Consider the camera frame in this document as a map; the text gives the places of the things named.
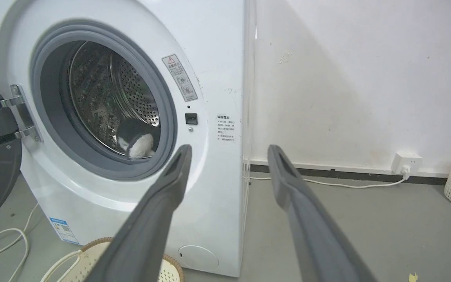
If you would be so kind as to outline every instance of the metal hinge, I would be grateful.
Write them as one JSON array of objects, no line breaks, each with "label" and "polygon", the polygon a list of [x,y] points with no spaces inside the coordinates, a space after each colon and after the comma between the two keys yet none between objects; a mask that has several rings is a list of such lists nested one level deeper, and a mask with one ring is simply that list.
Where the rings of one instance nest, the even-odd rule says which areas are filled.
[{"label": "metal hinge", "polygon": [[25,129],[15,132],[15,137],[17,139],[22,139],[24,137],[31,136],[35,141],[41,142],[42,139],[39,135],[38,129],[34,125],[32,116],[30,115],[29,110],[25,105],[23,91],[20,85],[12,84],[11,93],[14,97],[0,100],[0,105],[3,108],[15,106],[18,114],[20,115],[20,118],[22,119]]}]

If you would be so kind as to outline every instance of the warning label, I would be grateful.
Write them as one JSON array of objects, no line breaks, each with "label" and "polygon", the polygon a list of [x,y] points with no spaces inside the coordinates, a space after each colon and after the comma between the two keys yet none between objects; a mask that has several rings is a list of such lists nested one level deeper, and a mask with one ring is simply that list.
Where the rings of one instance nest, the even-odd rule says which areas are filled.
[{"label": "warning label", "polygon": [[231,120],[230,116],[223,114],[217,115],[217,139],[225,142],[236,141],[236,122]]},{"label": "warning label", "polygon": [[60,238],[63,241],[79,244],[78,240],[76,239],[76,237],[70,230],[67,222],[65,222],[64,220],[59,220],[59,219],[52,218],[52,217],[50,217],[50,221],[52,222],[52,225],[55,228],[55,231],[57,232],[57,234],[59,234]]},{"label": "warning label", "polygon": [[166,65],[166,68],[168,68],[173,76],[175,82],[177,82],[180,92],[182,93],[182,97],[184,97],[184,101],[188,102],[196,100],[197,95],[194,87],[189,80],[186,70],[184,70],[179,59],[177,58],[177,55],[170,55],[168,57],[164,57],[162,60]]}]

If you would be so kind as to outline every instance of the white wall socket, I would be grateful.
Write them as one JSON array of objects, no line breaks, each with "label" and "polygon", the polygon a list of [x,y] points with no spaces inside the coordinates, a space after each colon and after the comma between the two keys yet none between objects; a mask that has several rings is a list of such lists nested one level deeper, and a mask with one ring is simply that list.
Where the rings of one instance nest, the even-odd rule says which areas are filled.
[{"label": "white wall socket", "polygon": [[396,152],[392,160],[391,171],[394,174],[401,174],[403,166],[410,166],[411,175],[415,175],[422,165],[422,157],[417,154]]}]

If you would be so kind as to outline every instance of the blue and white sticker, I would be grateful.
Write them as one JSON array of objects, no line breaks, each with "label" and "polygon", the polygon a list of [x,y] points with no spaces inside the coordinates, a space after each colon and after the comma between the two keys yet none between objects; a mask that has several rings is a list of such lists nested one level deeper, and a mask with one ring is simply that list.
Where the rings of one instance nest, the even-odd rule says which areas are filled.
[{"label": "blue and white sticker", "polygon": [[55,228],[55,231],[57,232],[57,234],[59,234],[60,238],[63,241],[66,241],[69,243],[75,243],[75,244],[79,245],[78,240],[76,239],[76,237],[70,230],[69,225],[67,224],[67,222],[65,222],[65,220],[59,220],[59,219],[50,217],[50,221],[51,221],[53,227]]}]

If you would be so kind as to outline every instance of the gray floor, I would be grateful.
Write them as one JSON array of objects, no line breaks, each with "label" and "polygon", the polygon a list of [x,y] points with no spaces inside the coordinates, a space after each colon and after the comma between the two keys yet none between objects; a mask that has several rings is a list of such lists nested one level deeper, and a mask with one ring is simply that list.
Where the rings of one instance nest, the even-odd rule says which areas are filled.
[{"label": "gray floor", "polygon": [[[364,181],[322,179],[346,184]],[[311,184],[380,282],[451,281],[451,203],[442,187],[399,184],[355,190]],[[0,230],[23,228],[36,200],[20,177],[0,209]],[[77,246],[59,240],[41,210],[27,232],[30,254],[17,281],[38,281],[45,271]],[[16,237],[0,240],[0,247]],[[0,282],[13,273],[23,254],[23,241],[0,254]],[[239,279],[185,270],[187,282],[296,282],[300,275],[284,212],[277,207],[270,181],[252,181]]]}]

